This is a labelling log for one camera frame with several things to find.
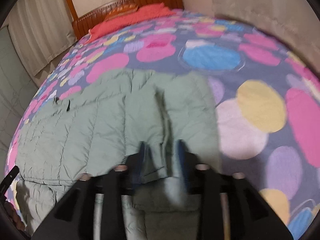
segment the bed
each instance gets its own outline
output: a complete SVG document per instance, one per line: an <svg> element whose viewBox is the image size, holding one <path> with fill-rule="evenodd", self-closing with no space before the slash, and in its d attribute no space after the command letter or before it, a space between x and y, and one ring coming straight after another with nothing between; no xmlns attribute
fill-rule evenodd
<svg viewBox="0 0 320 240"><path fill-rule="evenodd" d="M285 45L253 26L183 11L182 0L116 0L78 17L79 42L40 87L16 130L47 102L67 98L115 69L154 70L205 78L217 115L221 172L243 172L299 239L320 209L320 83ZM130 25L89 44L89 29L111 9L164 2L176 13ZM15 199L17 181L8 191Z"/></svg>

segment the black bracket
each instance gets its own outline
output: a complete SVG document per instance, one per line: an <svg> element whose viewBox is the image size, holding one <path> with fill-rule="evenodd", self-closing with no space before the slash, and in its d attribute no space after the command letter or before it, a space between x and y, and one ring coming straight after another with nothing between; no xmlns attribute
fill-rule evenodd
<svg viewBox="0 0 320 240"><path fill-rule="evenodd" d="M10 222L2 201L0 225L4 226L0 226L0 234L5 236L2 239L93 240L95 196L100 193L104 194L100 239L126 240L121 195L133 195L141 185L147 147L141 143L137 154L129 156L125 165L111 169L108 174L85 175L79 179L52 208L31 239ZM201 164L182 141L178 141L177 147L186 190L201 195L197 240L224 240L226 233L231 240L292 240L287 227L245 178L218 174L209 165ZM4 179L1 195L18 171L15 167ZM228 199L229 232L225 230L221 193Z"/></svg>

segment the curtain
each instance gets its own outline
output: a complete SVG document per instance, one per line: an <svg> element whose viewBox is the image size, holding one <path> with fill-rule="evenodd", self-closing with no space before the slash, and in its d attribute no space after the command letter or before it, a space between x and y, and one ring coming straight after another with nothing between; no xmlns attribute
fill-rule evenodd
<svg viewBox="0 0 320 240"><path fill-rule="evenodd" d="M0 29L0 180L12 137L36 91L4 26Z"/></svg>
<svg viewBox="0 0 320 240"><path fill-rule="evenodd" d="M212 10L280 38L320 73L320 22L306 0L213 0Z"/></svg>
<svg viewBox="0 0 320 240"><path fill-rule="evenodd" d="M65 0L18 0L9 13L12 42L31 76L76 42L68 10Z"/></svg>

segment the screw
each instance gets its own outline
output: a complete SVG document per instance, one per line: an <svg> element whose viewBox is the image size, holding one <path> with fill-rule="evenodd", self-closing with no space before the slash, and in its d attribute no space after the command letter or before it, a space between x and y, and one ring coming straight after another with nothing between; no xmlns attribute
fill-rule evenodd
<svg viewBox="0 0 320 240"><path fill-rule="evenodd" d="M210 166L208 164L197 164L196 169L199 171L207 171L210 169Z"/></svg>
<svg viewBox="0 0 320 240"><path fill-rule="evenodd" d="M233 174L232 174L232 177L233 177L234 179L244 179L244 178L245 178L245 175L244 175L244 173L242 173L242 172L236 172L236 173L233 173Z"/></svg>
<svg viewBox="0 0 320 240"><path fill-rule="evenodd" d="M80 179L81 181L88 181L89 179L91 179L92 175L88 174L88 173L82 173L82 175L80 175Z"/></svg>
<svg viewBox="0 0 320 240"><path fill-rule="evenodd" d="M126 171L128 169L127 165L118 165L115 167L115 171Z"/></svg>

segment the yellow circle pattern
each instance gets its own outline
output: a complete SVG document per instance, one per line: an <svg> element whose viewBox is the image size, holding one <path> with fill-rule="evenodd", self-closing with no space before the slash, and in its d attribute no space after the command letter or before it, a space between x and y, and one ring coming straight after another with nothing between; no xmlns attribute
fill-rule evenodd
<svg viewBox="0 0 320 240"><path fill-rule="evenodd" d="M284 100L265 82L247 80L238 88L236 98L243 117L259 130L273 133L284 127Z"/></svg>
<svg viewBox="0 0 320 240"><path fill-rule="evenodd" d="M217 32L224 32L227 27L225 27L224 25L213 25L210 27L210 29Z"/></svg>
<svg viewBox="0 0 320 240"><path fill-rule="evenodd" d="M316 217L316 215L318 214L319 210L320 210L320 204L316 205L314 207L314 209L312 210L313 217Z"/></svg>
<svg viewBox="0 0 320 240"><path fill-rule="evenodd" d="M290 204L287 196L282 191L271 188L261 190L260 194L282 222L287 225L290 219Z"/></svg>
<svg viewBox="0 0 320 240"><path fill-rule="evenodd" d="M57 76L58 76L58 74L54 74L53 76L50 77L49 81L54 80Z"/></svg>
<svg viewBox="0 0 320 240"><path fill-rule="evenodd" d="M135 37L136 37L136 35L131 35L128 38L125 38L124 41L125 42L132 41L132 40L134 40Z"/></svg>
<svg viewBox="0 0 320 240"><path fill-rule="evenodd" d="M99 53L97 53L96 55L94 55L92 58L87 60L87 63L92 63L94 62L98 57L100 57L103 54L104 51L101 51Z"/></svg>
<svg viewBox="0 0 320 240"><path fill-rule="evenodd" d="M310 90L311 94L313 95L313 97L315 99L317 99L318 102L320 102L320 91L316 88L314 83L311 80L308 80L306 78L302 78L302 81L309 88L309 90Z"/></svg>
<svg viewBox="0 0 320 240"><path fill-rule="evenodd" d="M65 78L64 80L62 80L62 82L60 83L60 87L62 87L67 81L68 81L68 78Z"/></svg>
<svg viewBox="0 0 320 240"><path fill-rule="evenodd" d="M287 52L287 55L289 56L290 59L292 59L293 61L295 61L296 63L299 63L300 65L303 65L303 66L306 66L302 60L297 56L295 55L292 51L288 51Z"/></svg>

